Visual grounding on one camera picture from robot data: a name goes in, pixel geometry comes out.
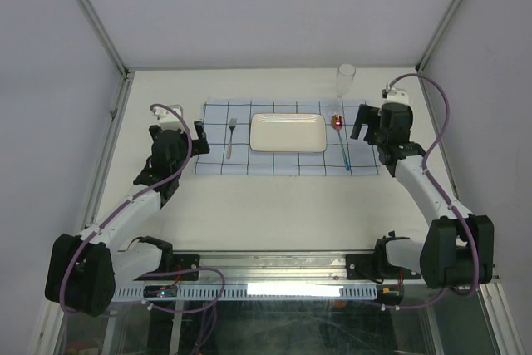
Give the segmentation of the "blue checkered cloth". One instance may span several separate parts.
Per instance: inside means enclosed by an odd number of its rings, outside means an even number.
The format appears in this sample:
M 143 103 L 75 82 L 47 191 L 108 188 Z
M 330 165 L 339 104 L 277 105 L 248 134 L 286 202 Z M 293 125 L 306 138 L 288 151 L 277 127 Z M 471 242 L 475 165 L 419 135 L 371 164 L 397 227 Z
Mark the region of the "blue checkered cloth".
M 358 107 L 364 100 L 343 101 L 342 139 L 351 170 L 347 171 L 337 132 L 331 126 L 326 100 L 211 99 L 202 106 L 201 117 L 210 153 L 196 159 L 197 175 L 272 175 L 272 176 L 363 176 L 377 175 L 377 149 L 350 134 Z M 249 145 L 250 123 L 258 113 L 309 113 L 324 117 L 327 148 L 321 153 L 271 153 L 253 151 Z M 232 155 L 225 158 L 229 142 L 229 121 L 237 119 Z

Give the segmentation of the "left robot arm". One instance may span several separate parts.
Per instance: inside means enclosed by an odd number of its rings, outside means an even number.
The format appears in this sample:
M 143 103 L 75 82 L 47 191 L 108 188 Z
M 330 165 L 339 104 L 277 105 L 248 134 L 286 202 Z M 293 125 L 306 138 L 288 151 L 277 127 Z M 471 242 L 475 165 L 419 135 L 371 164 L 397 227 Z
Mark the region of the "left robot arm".
M 195 121 L 194 127 L 198 137 L 190 141 L 181 129 L 150 126 L 151 155 L 133 182 L 134 199 L 123 200 L 118 212 L 79 234 L 62 234 L 55 240 L 44 291 L 47 300 L 96 317 L 117 289 L 142 275 L 171 275 L 176 269 L 172 244 L 141 236 L 127 249 L 122 246 L 177 191 L 183 162 L 209 153 L 203 122 Z

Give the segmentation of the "silver fork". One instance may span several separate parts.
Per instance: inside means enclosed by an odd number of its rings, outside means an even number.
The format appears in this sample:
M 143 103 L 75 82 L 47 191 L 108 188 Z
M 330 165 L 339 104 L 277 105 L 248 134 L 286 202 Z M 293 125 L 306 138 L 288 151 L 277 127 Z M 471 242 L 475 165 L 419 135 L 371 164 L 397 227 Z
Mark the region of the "silver fork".
M 232 155 L 232 145 L 233 145 L 233 137 L 234 137 L 234 130 L 237 126 L 237 119 L 231 118 L 229 121 L 229 142 L 226 149 L 225 158 L 229 160 Z

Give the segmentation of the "white rectangular plate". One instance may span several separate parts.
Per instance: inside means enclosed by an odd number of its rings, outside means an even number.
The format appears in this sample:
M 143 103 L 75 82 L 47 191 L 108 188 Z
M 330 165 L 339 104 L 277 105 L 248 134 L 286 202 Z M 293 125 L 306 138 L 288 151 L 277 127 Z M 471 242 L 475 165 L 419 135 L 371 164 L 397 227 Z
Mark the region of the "white rectangular plate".
M 254 114 L 249 145 L 257 152 L 321 153 L 327 148 L 326 123 L 319 114 Z

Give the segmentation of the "spoon with blue handle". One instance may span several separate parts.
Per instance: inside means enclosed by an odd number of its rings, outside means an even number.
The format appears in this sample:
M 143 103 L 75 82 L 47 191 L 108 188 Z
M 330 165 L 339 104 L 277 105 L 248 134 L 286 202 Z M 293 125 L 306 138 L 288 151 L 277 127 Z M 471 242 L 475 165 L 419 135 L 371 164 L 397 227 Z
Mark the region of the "spoon with blue handle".
M 339 115 L 339 114 L 334 114 L 332 116 L 332 118 L 331 118 L 331 126 L 337 132 L 338 141 L 339 141 L 340 148 L 341 148 L 341 151 L 342 151 L 342 158 L 343 158 L 343 161 L 344 161 L 345 169 L 347 171 L 350 171 L 351 170 L 350 161 L 349 161 L 349 158 L 348 158 L 348 155 L 347 155 L 346 147 L 345 147 L 345 145 L 343 143 L 343 139 L 342 139 L 342 128 L 343 128 L 342 116 Z

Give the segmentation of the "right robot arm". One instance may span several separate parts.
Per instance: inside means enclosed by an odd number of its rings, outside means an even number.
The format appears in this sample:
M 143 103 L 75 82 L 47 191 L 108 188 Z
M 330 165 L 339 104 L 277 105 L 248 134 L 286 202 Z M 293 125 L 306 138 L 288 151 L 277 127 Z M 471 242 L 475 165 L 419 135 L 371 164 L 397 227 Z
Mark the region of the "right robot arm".
M 412 125 L 408 105 L 388 102 L 361 105 L 352 128 L 353 139 L 377 148 L 381 164 L 408 191 L 428 224 L 422 243 L 394 234 L 378 239 L 368 276 L 388 279 L 406 269 L 434 289 L 487 284 L 493 277 L 494 225 L 439 186 L 427 169 L 425 150 L 410 139 Z

